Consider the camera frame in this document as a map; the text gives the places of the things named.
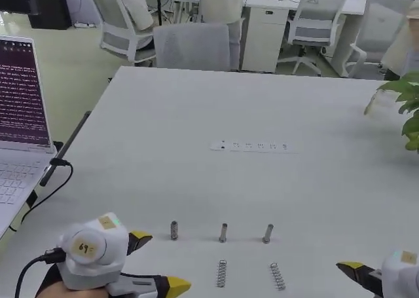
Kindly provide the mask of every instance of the sticker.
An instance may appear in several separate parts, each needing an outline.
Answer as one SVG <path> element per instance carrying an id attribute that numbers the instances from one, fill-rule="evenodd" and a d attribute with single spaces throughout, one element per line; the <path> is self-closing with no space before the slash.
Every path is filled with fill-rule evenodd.
<path id="1" fill-rule="evenodd" d="M 416 253 L 403 251 L 403 253 L 401 254 L 400 261 L 404 263 L 416 265 L 417 260 L 418 260 L 418 255 Z"/>
<path id="2" fill-rule="evenodd" d="M 103 229 L 112 229 L 117 227 L 109 216 L 99 217 L 99 222 L 102 224 Z"/>
<path id="3" fill-rule="evenodd" d="M 73 246 L 71 247 L 71 252 L 82 257 L 88 257 L 90 259 L 94 258 L 98 247 L 93 242 L 87 242 L 82 238 L 76 239 Z"/>

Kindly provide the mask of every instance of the power strip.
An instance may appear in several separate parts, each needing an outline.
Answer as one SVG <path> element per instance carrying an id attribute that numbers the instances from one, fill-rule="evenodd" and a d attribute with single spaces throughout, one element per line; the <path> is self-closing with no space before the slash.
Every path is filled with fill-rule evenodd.
<path id="1" fill-rule="evenodd" d="M 213 151 L 230 152 L 257 152 L 257 153 L 275 153 L 289 154 L 294 153 L 286 143 L 276 142 L 242 142 L 242 141 L 218 141 L 209 147 Z"/>

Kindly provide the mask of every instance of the number label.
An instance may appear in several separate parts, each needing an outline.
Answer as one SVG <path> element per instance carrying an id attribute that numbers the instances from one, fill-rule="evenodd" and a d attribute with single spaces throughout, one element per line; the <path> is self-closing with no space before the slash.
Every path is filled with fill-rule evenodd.
<path id="1" fill-rule="evenodd" d="M 103 229 L 112 229 L 117 227 L 109 216 L 99 217 L 99 223 L 101 223 Z"/>
<path id="2" fill-rule="evenodd" d="M 71 252 L 82 257 L 93 258 L 96 255 L 98 247 L 92 243 L 83 240 L 82 238 L 76 239 L 71 247 Z"/>

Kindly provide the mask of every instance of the white shirt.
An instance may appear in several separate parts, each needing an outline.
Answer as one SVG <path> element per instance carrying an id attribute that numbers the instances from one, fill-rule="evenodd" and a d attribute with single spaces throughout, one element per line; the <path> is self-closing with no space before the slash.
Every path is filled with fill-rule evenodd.
<path id="1" fill-rule="evenodd" d="M 134 25 L 138 30 L 143 31 L 154 24 L 154 20 L 149 13 L 146 0 L 122 0 L 122 2 L 130 13 L 132 20 L 134 21 Z M 138 43 L 137 49 L 147 46 L 152 39 L 153 36 L 147 36 L 144 39 L 141 39 Z"/>
<path id="2" fill-rule="evenodd" d="M 419 19 L 419 0 L 415 0 L 410 6 L 408 19 Z M 406 63 L 407 54 L 413 49 L 412 32 L 409 23 L 406 22 L 401 28 L 395 41 L 382 58 L 382 64 L 397 75 L 402 75 Z"/>
<path id="3" fill-rule="evenodd" d="M 234 23 L 242 17 L 243 0 L 200 0 L 205 22 Z"/>

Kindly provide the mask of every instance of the metal spring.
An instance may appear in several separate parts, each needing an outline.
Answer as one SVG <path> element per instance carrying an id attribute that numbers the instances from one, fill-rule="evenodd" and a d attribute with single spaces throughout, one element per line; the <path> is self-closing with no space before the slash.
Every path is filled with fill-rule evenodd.
<path id="1" fill-rule="evenodd" d="M 218 275 L 217 275 L 217 287 L 225 287 L 225 282 L 227 279 L 227 261 L 220 260 L 218 264 Z"/>
<path id="2" fill-rule="evenodd" d="M 177 221 L 172 221 L 170 224 L 170 238 L 172 240 L 177 240 Z"/>
<path id="3" fill-rule="evenodd" d="M 285 289 L 285 281 L 282 278 L 280 268 L 278 267 L 277 262 L 273 262 L 270 265 L 270 269 L 272 270 L 272 275 L 274 277 L 275 285 L 278 290 Z"/>

